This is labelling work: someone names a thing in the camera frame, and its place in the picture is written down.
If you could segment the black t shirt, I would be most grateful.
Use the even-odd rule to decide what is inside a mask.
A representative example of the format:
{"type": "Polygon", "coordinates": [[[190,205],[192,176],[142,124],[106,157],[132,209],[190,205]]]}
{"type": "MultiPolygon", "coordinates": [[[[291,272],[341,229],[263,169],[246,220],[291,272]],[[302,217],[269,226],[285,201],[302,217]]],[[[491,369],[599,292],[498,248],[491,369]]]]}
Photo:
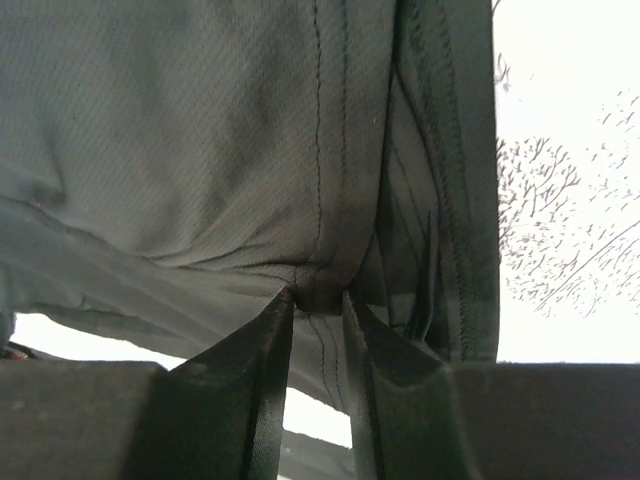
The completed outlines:
{"type": "Polygon", "coordinates": [[[489,1],[3,2],[2,477],[481,478],[493,60],[489,1]]]}

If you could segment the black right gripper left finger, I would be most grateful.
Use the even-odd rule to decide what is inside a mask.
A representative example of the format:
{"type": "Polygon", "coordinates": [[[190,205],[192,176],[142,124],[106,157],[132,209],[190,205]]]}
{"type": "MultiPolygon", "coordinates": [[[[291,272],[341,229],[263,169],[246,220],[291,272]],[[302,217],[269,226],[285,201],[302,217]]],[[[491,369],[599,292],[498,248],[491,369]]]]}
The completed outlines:
{"type": "Polygon", "coordinates": [[[273,479],[293,299],[181,366],[3,361],[5,479],[273,479]]]}

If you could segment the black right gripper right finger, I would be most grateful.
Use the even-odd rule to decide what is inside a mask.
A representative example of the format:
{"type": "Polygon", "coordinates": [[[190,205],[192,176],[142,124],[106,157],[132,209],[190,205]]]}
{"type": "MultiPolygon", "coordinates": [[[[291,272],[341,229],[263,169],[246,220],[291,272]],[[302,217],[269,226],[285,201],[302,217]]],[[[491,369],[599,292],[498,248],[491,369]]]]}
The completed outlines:
{"type": "Polygon", "coordinates": [[[343,297],[360,479],[635,479],[632,364],[446,364],[343,297]]]}

